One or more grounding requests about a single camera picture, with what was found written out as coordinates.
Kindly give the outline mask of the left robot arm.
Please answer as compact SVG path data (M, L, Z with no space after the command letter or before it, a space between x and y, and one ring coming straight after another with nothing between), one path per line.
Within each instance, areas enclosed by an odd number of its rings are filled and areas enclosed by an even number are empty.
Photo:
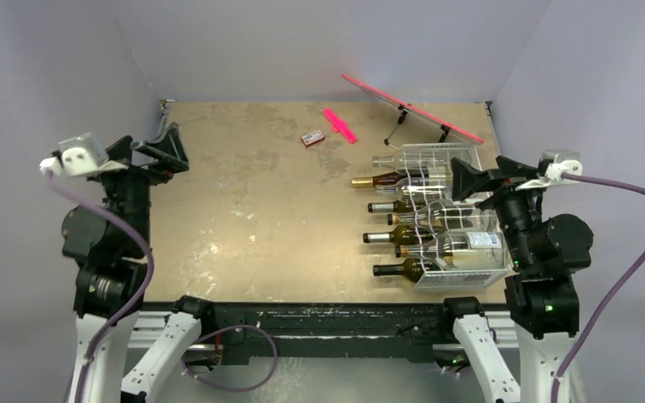
M118 402L129 338L152 280L150 189L189 169L177 123L156 138L123 136L103 147L92 133L59 143L62 174L98 183L100 202L78 201L61 224L62 254L77 267L77 358L69 402Z

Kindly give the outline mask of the clear bottle black cap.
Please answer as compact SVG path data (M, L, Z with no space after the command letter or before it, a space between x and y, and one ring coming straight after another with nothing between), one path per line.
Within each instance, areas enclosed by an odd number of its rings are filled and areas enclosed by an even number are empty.
M407 225L436 231L495 231L496 216L474 203L436 201L414 212L390 213L388 225Z

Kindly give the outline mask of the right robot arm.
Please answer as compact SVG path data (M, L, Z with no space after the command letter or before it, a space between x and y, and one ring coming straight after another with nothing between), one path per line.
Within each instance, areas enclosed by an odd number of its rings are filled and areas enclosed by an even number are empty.
M543 194L551 186L568 185L565 174L581 174L579 154L546 151L538 165L505 156L495 169L479 170L452 158L452 198L474 194L491 210L511 257L513 275L505 279L506 306L517 330L521 355L522 402L569 402L571 392L565 359L579 335L579 297L572 276L591 264L594 234L572 214L543 217Z

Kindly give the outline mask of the dark green wine bottle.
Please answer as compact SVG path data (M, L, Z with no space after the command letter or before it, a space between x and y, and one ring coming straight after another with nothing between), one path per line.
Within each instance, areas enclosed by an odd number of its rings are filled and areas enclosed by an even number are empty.
M397 264L376 264L372 266L374 277L400 276L417 283L429 271L440 271L440 267L426 259L405 259Z

